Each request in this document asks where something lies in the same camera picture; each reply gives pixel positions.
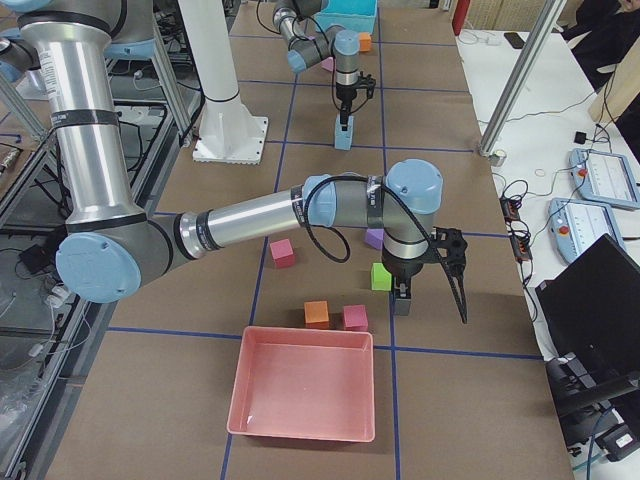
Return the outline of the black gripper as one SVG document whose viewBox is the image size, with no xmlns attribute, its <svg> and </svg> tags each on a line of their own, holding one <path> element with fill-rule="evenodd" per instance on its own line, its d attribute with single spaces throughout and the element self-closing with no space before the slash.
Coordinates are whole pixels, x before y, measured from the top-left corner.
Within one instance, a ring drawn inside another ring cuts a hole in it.
<svg viewBox="0 0 640 480">
<path fill-rule="evenodd" d="M 348 131 L 351 125 L 352 114 L 363 107 L 374 96 L 376 87 L 376 79 L 371 75 L 365 75 L 362 71 L 353 72 L 336 72 L 335 79 L 335 93 L 340 102 L 339 110 L 339 130 Z M 357 98 L 358 92 L 363 90 L 365 92 L 365 99 L 357 107 L 353 106 L 354 101 Z"/>
<path fill-rule="evenodd" d="M 394 315 L 408 316 L 412 304 L 411 282 L 422 270 L 423 262 L 420 259 L 403 259 L 383 252 L 382 264 L 392 275 Z"/>
</svg>

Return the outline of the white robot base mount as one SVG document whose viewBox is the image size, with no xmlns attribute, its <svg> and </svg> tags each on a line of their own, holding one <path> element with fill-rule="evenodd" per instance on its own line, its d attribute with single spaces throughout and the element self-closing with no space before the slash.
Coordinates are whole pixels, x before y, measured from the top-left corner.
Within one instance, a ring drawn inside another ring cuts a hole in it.
<svg viewBox="0 0 640 480">
<path fill-rule="evenodd" d="M 222 3 L 184 0 L 179 8 L 205 100 L 193 159 L 258 164 L 269 121 L 242 102 Z"/>
</svg>

